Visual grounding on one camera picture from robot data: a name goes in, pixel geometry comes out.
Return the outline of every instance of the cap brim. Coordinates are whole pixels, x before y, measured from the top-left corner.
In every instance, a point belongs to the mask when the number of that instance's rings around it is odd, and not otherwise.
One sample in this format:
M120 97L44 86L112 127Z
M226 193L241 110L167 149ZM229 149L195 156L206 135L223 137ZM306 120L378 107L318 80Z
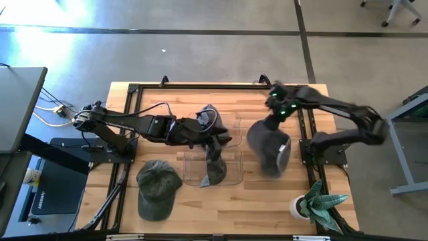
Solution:
M138 192L138 214L144 220L160 221L167 219L174 206L175 193L160 202L149 202Z

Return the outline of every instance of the clear plastic container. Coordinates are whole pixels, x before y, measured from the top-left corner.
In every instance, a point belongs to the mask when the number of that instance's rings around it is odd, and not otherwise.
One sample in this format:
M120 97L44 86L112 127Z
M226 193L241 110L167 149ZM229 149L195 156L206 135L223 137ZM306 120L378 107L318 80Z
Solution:
M194 118L195 113L191 113L189 118ZM224 180L218 185L236 185L243 180L242 151L238 147L242 142L239 124L241 118L237 113L222 113L220 117L223 125L228 129L232 140L221 150L221 158L227 166ZM187 185L199 185L207 175L206 152L201 146L194 146L193 149L185 151L184 154L184 182Z

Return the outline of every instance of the desk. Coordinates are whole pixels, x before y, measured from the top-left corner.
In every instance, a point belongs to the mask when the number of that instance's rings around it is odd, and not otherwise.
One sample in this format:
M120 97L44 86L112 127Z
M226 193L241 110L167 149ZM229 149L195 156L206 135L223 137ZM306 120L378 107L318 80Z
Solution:
M106 108L123 112L129 84L129 82L112 83ZM311 87L328 95L327 87L324 84L313 84ZM197 112L206 104L213 104L220 113L238 112L241 117L240 126L243 138L239 148L242 150L244 178L239 185L218 185L203 189L184 184L177 192L173 212L169 219L161 222L142 220L137 211L136 174L147 161L162 159L168 161L183 177L183 157L188 147L168 147L140 138L137 157L131 165L129 173L120 232L315 234L315 225L311 225L306 220L293 218L288 207L290 200L304 195L309 190L306 168L300 161L298 141L301 136L297 114L293 114L280 126L292 138L290 162L281 178L269 180L261 174L259 161L245 141L248 128L268 114L268 110L264 106L267 93L267 90L144 90L141 109L167 101L172 112L178 117ZM166 113L165 107L154 108L146 112L146 114ZM318 131L336 132L331 114L315 110L314 115ZM76 228L87 224L103 204L111 169L112 164L104 163L89 173ZM337 206L337 210L350 226L358 230L350 187L343 170L336 166L325 166L325 171L330 193L349 195L344 203ZM113 203L109 224L114 219L115 210L116 206Z

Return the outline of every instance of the potted plant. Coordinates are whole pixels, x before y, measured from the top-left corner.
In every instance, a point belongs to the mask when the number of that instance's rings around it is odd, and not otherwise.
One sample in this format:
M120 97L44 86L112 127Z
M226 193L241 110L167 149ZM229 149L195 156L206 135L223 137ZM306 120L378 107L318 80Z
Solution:
M325 228L341 232L336 222L328 213L329 208L342 203L347 195L320 195L322 182L317 181L306 195L301 195L290 202L290 212L298 219L317 221Z

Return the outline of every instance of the chair wheel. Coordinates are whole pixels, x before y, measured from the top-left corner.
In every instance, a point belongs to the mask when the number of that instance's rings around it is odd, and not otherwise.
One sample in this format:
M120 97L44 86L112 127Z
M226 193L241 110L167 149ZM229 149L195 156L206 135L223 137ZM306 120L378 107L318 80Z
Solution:
M415 21L413 21L413 25L417 25L419 22L421 21L421 19L416 19Z

